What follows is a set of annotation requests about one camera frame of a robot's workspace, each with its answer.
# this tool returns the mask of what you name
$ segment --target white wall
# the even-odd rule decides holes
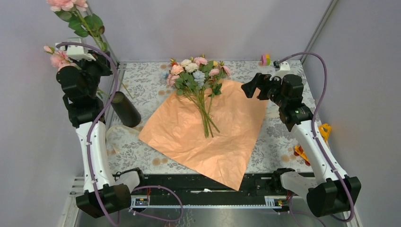
[[[401,1],[339,1],[312,49],[327,63],[327,95],[319,112],[332,125],[331,148],[362,190],[357,209],[364,227],[399,226]],[[314,97],[323,70],[308,57]]]
[[[45,0],[0,3],[0,226],[53,227],[82,172],[45,44],[73,36]]]
[[[278,59],[303,51],[330,0],[89,0],[121,61]]]

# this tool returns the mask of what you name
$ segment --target floral pattern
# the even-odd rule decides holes
[[[248,82],[256,73],[273,73],[274,68],[260,66],[259,61],[225,61],[231,69],[229,79]],[[288,61],[291,73],[302,77],[304,84],[303,102],[315,109],[315,100],[312,97],[300,61]],[[127,63],[123,82],[135,100],[131,100],[142,116],[142,122],[134,129],[140,131],[146,121],[173,92],[172,87],[166,85],[166,72],[170,65],[164,62]],[[120,119],[113,113],[111,125],[121,124]],[[162,153],[154,150],[138,139],[135,130],[126,127],[114,127],[110,135],[113,140],[107,142],[109,165],[112,173],[139,167],[145,174],[193,174],[195,171],[171,160]],[[293,148],[298,142],[287,131],[279,119],[279,108],[272,102],[268,103],[262,129],[249,160],[247,173],[267,173],[277,168],[289,167],[298,172],[311,172],[299,156],[294,156]]]

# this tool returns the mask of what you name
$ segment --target pink flower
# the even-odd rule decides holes
[[[224,72],[226,72],[227,76],[231,75],[231,70],[227,66],[223,65],[222,68],[223,68]]]
[[[208,64],[208,60],[206,60],[205,58],[202,58],[202,57],[197,57],[197,58],[195,58],[193,60],[198,66],[200,64],[202,64],[202,65],[207,65]]]
[[[70,11],[74,7],[76,1],[77,0],[46,0],[53,12],[61,10]]]
[[[184,72],[184,68],[181,65],[176,64],[171,68],[171,74],[173,75],[178,75],[182,72]]]
[[[60,71],[62,68],[66,67],[66,66],[74,66],[74,67],[76,67],[77,64],[75,64],[75,63],[61,63],[60,66],[59,66],[59,69],[57,71]]]
[[[77,0],[75,2],[75,6],[77,7],[77,9],[81,11],[86,11],[87,10],[86,8],[88,8],[87,0]]]
[[[168,75],[168,77],[167,77],[167,85],[171,86],[171,87],[174,86],[175,80],[178,79],[179,77],[180,76],[173,75],[173,74]]]
[[[210,72],[209,72],[209,76],[210,77],[213,77],[213,76],[215,76],[215,75],[217,75],[217,74],[219,74],[220,73],[220,69],[212,69]]]
[[[51,50],[51,48],[50,48],[49,46],[44,46],[43,49],[44,49],[44,51],[46,51],[46,52],[53,53],[53,51]]]
[[[68,56],[65,51],[55,51],[54,54],[50,57],[52,66],[56,68],[60,67],[62,63],[68,63],[66,62],[66,60],[68,60]]]

